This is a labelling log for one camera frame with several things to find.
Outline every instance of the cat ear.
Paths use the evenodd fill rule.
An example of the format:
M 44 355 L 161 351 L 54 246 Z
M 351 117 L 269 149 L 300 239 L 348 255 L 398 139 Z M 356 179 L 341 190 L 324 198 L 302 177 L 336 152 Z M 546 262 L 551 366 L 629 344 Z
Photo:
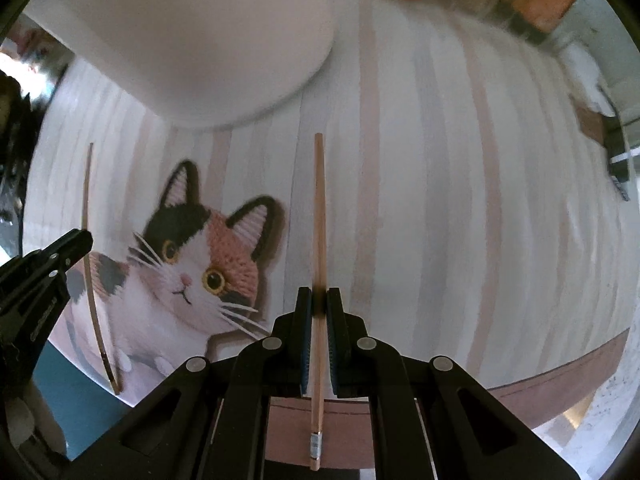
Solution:
M 169 177 L 160 197 L 160 207 L 199 204 L 199 193 L 198 168 L 190 160 L 184 160 Z
M 240 241 L 251 251 L 256 260 L 269 239 L 273 228 L 276 201 L 270 196 L 249 200 L 226 219 L 226 226 L 233 230 Z

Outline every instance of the cat whisker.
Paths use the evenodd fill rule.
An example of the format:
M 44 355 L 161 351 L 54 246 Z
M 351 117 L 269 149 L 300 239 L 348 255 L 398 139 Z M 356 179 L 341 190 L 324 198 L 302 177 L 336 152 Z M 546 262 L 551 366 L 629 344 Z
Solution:
M 243 321 L 246 321 L 247 323 L 255 326 L 256 328 L 259 328 L 260 330 L 264 330 L 267 334 L 271 333 L 271 330 L 269 330 L 268 328 L 263 327 L 260 323 L 256 323 L 253 319 L 249 319 L 248 317 L 245 317 L 242 314 L 238 314 L 237 312 L 231 312 L 230 310 L 225 310 L 224 308 L 221 308 L 220 310 L 226 316 L 235 317 L 236 319 L 242 319 Z
M 127 258 L 131 258 L 135 262 L 138 262 L 139 264 L 142 264 L 145 267 L 148 267 L 149 269 L 155 269 L 156 268 L 155 264 L 150 264 L 149 262 L 145 262 L 144 260 L 141 260 L 139 257 L 134 256 L 133 254 L 129 254 L 129 256 L 127 256 Z
M 231 326 L 233 326 L 233 327 L 237 328 L 238 330 L 242 330 L 242 332 L 244 332 L 245 334 L 247 334 L 249 337 L 251 337 L 251 338 L 253 338 L 253 339 L 255 339 L 255 340 L 260 339 L 260 336 L 255 335 L 255 334 L 254 334 L 254 333 L 252 333 L 252 332 L 249 332 L 249 331 L 248 331 L 244 326 L 242 326 L 242 325 L 240 325 L 240 324 L 236 323 L 233 319 L 229 319 L 228 317 L 226 317 L 226 316 L 222 313 L 222 311 L 218 311 L 218 315 L 219 315 L 222 319 L 224 319 L 227 323 L 229 323 L 229 325 L 231 325 Z
M 142 242 L 143 245 L 149 249 L 151 251 L 151 256 L 154 256 L 156 258 L 156 261 L 158 261 L 159 264 L 162 263 L 162 258 L 160 258 L 160 256 L 158 256 L 158 253 L 156 253 L 151 246 L 147 243 L 147 241 L 142 237 L 142 235 L 140 233 L 137 233 L 135 231 L 133 231 L 133 235 L 138 239 L 138 241 Z
M 143 251 L 139 247 L 129 247 L 129 251 L 137 251 L 137 252 L 139 252 L 147 260 L 149 260 L 149 263 L 152 264 L 152 265 L 157 265 L 157 264 L 161 263 L 161 262 L 157 262 L 156 259 L 153 258 L 151 254 L 147 253 L 146 251 Z
M 258 312 L 257 309 L 250 307 L 250 306 L 244 306 L 244 305 L 238 305 L 237 303 L 220 303 L 222 306 L 226 306 L 227 308 L 237 308 L 239 310 L 246 310 L 247 312 L 253 312 L 256 313 Z

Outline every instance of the cat eye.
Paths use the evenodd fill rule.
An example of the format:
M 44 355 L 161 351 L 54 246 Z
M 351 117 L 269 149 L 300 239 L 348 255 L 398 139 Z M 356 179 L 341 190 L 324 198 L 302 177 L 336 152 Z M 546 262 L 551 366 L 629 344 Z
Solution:
M 202 284 L 211 294 L 220 294 L 225 289 L 225 277 L 218 270 L 210 269 L 202 275 Z
M 168 264 L 174 264 L 178 261 L 178 247 L 171 240 L 166 240 L 162 244 L 162 259 Z

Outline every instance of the teal surface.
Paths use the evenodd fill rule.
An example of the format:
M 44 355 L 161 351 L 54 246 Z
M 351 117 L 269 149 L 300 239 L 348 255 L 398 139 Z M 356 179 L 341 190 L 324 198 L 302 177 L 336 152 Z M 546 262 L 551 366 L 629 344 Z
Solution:
M 70 459 L 130 410 L 67 361 L 49 342 L 40 355 L 33 380 L 65 433 Z

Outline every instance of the wooden stick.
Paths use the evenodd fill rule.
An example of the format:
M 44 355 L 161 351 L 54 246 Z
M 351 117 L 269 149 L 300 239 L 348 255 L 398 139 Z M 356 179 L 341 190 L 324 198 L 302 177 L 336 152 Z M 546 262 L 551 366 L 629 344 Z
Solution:
M 322 419 L 324 416 L 324 376 L 326 375 L 326 202 L 324 196 L 324 139 L 315 136 L 316 193 L 314 197 L 314 278 L 313 334 L 311 363 L 314 386 L 311 396 L 311 469 L 320 469 L 322 455 Z
M 94 144 L 89 144 L 89 149 L 86 152 L 86 166 L 84 167 L 84 187 L 82 188 L 82 229 L 87 229 L 89 226 L 89 175 L 91 174 L 91 157 L 94 152 Z M 86 254 L 82 259 L 84 265 L 84 286 L 86 287 L 86 297 L 89 303 L 89 313 L 91 314 L 91 323 L 94 326 L 95 339 L 98 343 L 98 350 L 100 351 L 100 357 L 102 358 L 102 364 L 104 365 L 104 371 L 107 373 L 107 378 L 111 383 L 114 395 L 120 394 L 120 388 L 116 382 L 116 378 L 113 375 L 109 357 L 107 355 L 106 348 L 104 347 L 104 340 L 102 339 L 102 331 L 100 330 L 100 324 L 98 323 L 98 311 L 95 307 L 94 296 L 94 282 L 91 277 L 91 262 L 89 260 L 89 254 Z

